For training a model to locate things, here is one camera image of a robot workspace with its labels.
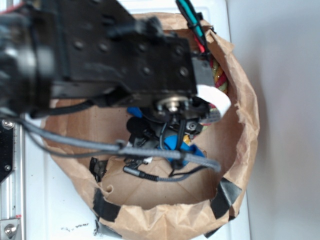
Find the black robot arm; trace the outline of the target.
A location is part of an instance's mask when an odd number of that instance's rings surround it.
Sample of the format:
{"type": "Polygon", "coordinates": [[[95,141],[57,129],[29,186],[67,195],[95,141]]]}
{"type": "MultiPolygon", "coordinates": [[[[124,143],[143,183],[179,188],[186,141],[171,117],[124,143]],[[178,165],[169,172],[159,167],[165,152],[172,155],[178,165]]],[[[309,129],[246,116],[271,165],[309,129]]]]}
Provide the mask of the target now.
{"type": "Polygon", "coordinates": [[[160,120],[204,120],[197,86],[209,65],[155,16],[134,18],[116,0],[32,1],[0,14],[0,116],[69,114],[54,99],[101,108],[140,107],[160,120]]]}

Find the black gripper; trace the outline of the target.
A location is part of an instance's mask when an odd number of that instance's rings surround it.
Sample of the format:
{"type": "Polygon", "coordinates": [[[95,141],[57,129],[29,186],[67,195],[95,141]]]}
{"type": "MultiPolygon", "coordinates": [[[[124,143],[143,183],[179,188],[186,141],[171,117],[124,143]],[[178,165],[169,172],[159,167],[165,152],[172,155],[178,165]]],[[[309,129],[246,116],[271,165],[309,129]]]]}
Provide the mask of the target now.
{"type": "MultiPolygon", "coordinates": [[[[205,129],[205,121],[207,120],[208,113],[213,112],[213,105],[211,103],[208,103],[204,101],[203,99],[199,97],[195,97],[193,99],[193,102],[188,105],[181,105],[181,108],[179,109],[177,105],[174,105],[173,108],[175,109],[174,112],[169,111],[168,109],[162,109],[159,112],[153,111],[150,108],[146,107],[137,107],[141,109],[143,113],[148,112],[148,114],[157,120],[160,120],[162,122],[171,122],[171,123],[179,123],[182,120],[185,120],[187,122],[195,122],[196,124],[200,124],[203,126],[200,133],[205,129]]],[[[197,137],[200,133],[193,133],[192,136],[189,137],[189,144],[197,137]]]]}

